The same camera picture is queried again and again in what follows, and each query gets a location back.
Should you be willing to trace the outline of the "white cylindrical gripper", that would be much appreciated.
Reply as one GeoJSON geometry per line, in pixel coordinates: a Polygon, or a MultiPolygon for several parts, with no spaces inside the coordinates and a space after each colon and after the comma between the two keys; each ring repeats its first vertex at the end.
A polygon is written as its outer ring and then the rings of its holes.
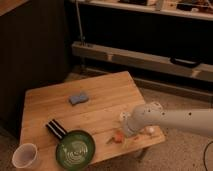
{"type": "Polygon", "coordinates": [[[124,135],[122,136],[121,143],[126,144],[129,142],[129,138],[133,137],[133,140],[138,140],[140,135],[137,135],[143,128],[142,121],[139,120],[134,114],[121,113],[120,114],[121,127],[124,135]]]}

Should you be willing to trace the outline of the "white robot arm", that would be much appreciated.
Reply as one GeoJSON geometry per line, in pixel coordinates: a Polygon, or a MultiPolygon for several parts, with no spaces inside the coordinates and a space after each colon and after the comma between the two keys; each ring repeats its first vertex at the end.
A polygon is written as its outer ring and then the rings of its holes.
{"type": "Polygon", "coordinates": [[[213,109],[166,110],[159,102],[151,102],[135,106],[131,113],[125,112],[121,121],[127,138],[151,125],[213,137],[213,109]]]}

